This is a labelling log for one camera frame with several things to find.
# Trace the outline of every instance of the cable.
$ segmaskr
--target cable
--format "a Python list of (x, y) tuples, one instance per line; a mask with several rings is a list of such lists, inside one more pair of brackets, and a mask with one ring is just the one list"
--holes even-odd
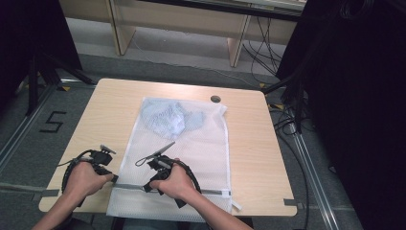
[(246, 81), (246, 80), (244, 80), (244, 79), (239, 79), (239, 78), (234, 77), (234, 76), (230, 76), (230, 75), (223, 74), (223, 73), (221, 73), (221, 72), (219, 72), (218, 70), (215, 70), (215, 69), (204, 68), (204, 67), (198, 67), (198, 66), (179, 65), (179, 64), (171, 64), (171, 63), (166, 63), (166, 62), (153, 61), (153, 60), (149, 59), (149, 58), (147, 57), (146, 52), (145, 52), (143, 49), (141, 49), (141, 48), (137, 45), (137, 43), (135, 42), (135, 39), (133, 39), (131, 42), (134, 43), (134, 45), (144, 54), (143, 58), (144, 58), (145, 60), (147, 60), (147, 61), (153, 63), (153, 64), (166, 64), (166, 65), (168, 65), (168, 66), (174, 66), (174, 67), (187, 67), (187, 68), (193, 68), (193, 69), (198, 69), (198, 70), (213, 71), (213, 72), (216, 72), (217, 74), (222, 75), (222, 76), (224, 76), (224, 77), (227, 77), (227, 78), (230, 78), (230, 79), (234, 79), (234, 80), (238, 80), (238, 81), (243, 81), (244, 83), (246, 83), (246, 84), (248, 84), (248, 85), (250, 85), (250, 86), (253, 86), (253, 87), (259, 89), (259, 86), (258, 86), (258, 85), (251, 84), (250, 82), (248, 82), (248, 81)]

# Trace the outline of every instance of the white mesh bag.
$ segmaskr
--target white mesh bag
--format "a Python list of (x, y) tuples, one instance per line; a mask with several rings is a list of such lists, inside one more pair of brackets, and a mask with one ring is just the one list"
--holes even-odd
[(156, 174), (135, 162), (175, 141), (164, 152), (192, 169), (211, 202), (231, 212), (228, 132), (221, 103), (144, 98), (135, 122), (107, 215), (136, 219), (203, 221), (189, 205), (179, 209), (172, 198), (141, 188)]

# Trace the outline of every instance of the metal rail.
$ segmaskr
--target metal rail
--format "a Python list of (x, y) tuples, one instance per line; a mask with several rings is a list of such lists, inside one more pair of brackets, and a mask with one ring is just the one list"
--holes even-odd
[(317, 204), (320, 207), (320, 212), (322, 214), (323, 220), (325, 221), (325, 225), (328, 230), (339, 230), (340, 228), (337, 223), (337, 218), (334, 215), (334, 211), (328, 201), (319, 175), (317, 174), (310, 154), (307, 151), (304, 137), (301, 133), (295, 132), (296, 128), (294, 124), (290, 124), (290, 129), (295, 133), (295, 144), (298, 148), (299, 156), (302, 160), (302, 163), (304, 164), (304, 170), (306, 172), (308, 182), (311, 185)]
[(6, 167), (6, 164), (11, 159), (12, 155), (18, 149), (24, 137), (30, 131), (31, 126), (38, 117), (43, 105), (47, 102), (50, 96), (56, 91), (56, 85), (48, 85), (44, 92), (42, 92), (39, 97), (39, 103), (36, 109), (31, 113), (31, 115), (26, 116), (18, 128), (15, 130), (14, 134), (11, 136), (9, 141), (0, 151), (0, 172)]

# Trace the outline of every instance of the black tripod stand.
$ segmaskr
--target black tripod stand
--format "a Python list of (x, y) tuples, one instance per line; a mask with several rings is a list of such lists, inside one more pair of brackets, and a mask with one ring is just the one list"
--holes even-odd
[(56, 72), (56, 68), (64, 69), (77, 79), (85, 82), (86, 84), (95, 84), (91, 79), (83, 75), (78, 70), (71, 67), (69, 64), (60, 60), (57, 57), (46, 54), (43, 51), (34, 52), (33, 58), (30, 60), (29, 70), (29, 107), (27, 116), (29, 116), (38, 105), (38, 71), (47, 84), (59, 85), (60, 77)]

